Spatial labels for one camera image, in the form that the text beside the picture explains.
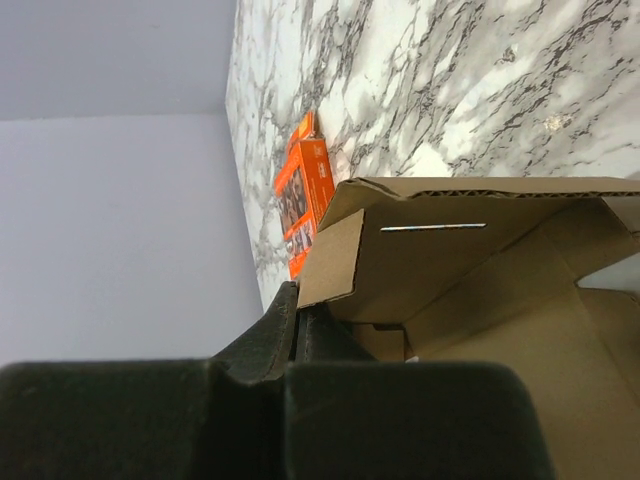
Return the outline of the orange product box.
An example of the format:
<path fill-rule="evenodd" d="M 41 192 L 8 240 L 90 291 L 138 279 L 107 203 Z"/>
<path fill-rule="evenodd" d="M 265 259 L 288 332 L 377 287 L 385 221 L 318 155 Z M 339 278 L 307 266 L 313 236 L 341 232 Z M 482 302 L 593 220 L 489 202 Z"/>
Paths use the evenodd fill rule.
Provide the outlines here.
<path fill-rule="evenodd" d="M 309 111 L 292 133 L 285 148 L 284 165 L 274 180 L 292 279 L 302 270 L 334 192 L 326 142 L 316 113 Z"/>

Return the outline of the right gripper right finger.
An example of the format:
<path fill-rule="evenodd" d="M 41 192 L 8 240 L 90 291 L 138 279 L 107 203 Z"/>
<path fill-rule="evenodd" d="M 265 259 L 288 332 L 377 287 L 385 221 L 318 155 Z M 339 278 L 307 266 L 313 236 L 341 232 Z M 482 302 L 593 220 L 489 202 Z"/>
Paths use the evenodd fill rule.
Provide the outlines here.
<path fill-rule="evenodd" d="M 291 479 L 551 479 L 531 397 L 496 363 L 380 362 L 323 305 L 287 370 Z"/>

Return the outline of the brown cardboard box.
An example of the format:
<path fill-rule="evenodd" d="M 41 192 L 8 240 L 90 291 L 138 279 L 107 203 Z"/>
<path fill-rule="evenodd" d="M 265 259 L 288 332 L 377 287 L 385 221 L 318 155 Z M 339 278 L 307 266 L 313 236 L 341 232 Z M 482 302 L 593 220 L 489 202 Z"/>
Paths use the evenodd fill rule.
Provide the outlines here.
<path fill-rule="evenodd" d="M 354 178 L 300 275 L 385 360 L 483 360 L 532 394 L 559 476 L 639 475 L 639 303 L 585 277 L 639 253 L 620 178 Z"/>

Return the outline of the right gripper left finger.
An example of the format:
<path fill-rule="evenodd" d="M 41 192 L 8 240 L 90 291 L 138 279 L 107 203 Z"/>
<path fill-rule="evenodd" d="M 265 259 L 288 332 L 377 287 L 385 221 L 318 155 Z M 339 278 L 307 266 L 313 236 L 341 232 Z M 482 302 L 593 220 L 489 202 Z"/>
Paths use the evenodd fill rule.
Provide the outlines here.
<path fill-rule="evenodd" d="M 1 370 L 5 479 L 278 479 L 298 289 L 218 354 Z"/>

